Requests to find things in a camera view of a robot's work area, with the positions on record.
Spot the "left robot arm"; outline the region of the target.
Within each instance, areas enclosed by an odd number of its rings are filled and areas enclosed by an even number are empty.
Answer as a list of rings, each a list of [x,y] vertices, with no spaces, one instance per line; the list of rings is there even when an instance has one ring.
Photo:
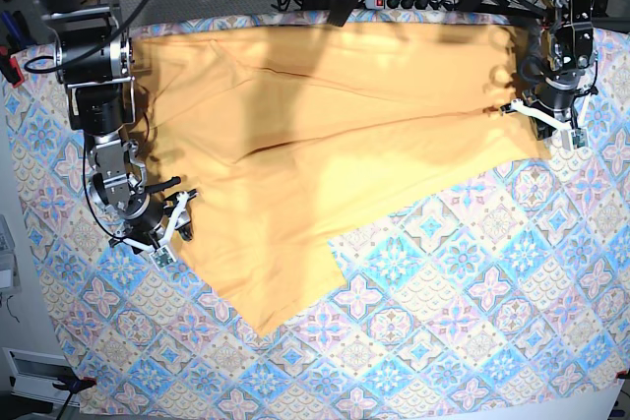
[[[509,160],[541,157],[593,54],[591,0],[552,0],[549,50],[516,98],[521,30],[362,24],[191,35],[156,101],[200,198],[185,238],[301,246]]]

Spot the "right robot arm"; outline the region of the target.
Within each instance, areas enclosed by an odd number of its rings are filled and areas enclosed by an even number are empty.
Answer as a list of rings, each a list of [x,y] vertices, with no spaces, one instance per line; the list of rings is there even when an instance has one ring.
[[[170,241],[175,234],[192,239],[188,204],[197,192],[166,196],[165,190],[180,184],[178,176],[149,183],[140,146],[128,134],[137,121],[129,27],[150,0],[141,0],[129,16],[123,15],[119,0],[32,1],[54,44],[52,53],[41,58],[50,65],[18,63],[16,53],[36,40],[28,23],[7,12],[1,15],[8,33],[1,40],[2,76],[13,87],[26,74],[56,77],[66,94],[70,127],[84,137],[82,181],[88,208],[123,221],[121,229],[107,234],[109,246],[126,245],[134,254],[146,254],[159,269],[173,265],[177,257]]]

